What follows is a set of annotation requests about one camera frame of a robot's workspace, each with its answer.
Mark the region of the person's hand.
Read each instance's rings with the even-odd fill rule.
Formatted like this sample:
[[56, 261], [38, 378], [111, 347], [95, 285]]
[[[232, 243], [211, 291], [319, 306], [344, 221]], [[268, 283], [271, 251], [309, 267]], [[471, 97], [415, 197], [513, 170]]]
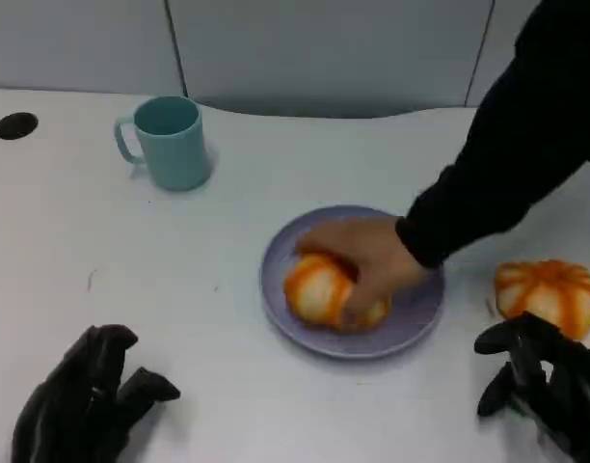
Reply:
[[354, 266], [357, 280], [343, 305], [351, 328], [367, 308], [427, 280], [430, 270], [410, 254], [395, 231], [395, 217], [339, 219], [313, 227], [297, 241], [300, 253], [326, 253]]

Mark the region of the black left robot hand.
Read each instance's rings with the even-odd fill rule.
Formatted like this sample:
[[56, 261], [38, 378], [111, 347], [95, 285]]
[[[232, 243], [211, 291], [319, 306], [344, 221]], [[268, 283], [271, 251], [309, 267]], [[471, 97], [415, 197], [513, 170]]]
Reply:
[[133, 426], [157, 403], [180, 398], [161, 374], [121, 380], [138, 337], [118, 324], [89, 327], [37, 385], [13, 430], [12, 462], [115, 462]]

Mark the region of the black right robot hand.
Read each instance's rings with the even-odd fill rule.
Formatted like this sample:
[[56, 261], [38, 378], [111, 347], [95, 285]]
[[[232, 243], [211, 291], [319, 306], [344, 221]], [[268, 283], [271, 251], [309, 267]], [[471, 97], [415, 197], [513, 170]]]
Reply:
[[573, 461], [590, 462], [590, 348], [532, 313], [486, 329], [473, 348], [509, 354], [479, 399], [479, 418], [511, 408], [534, 420]]

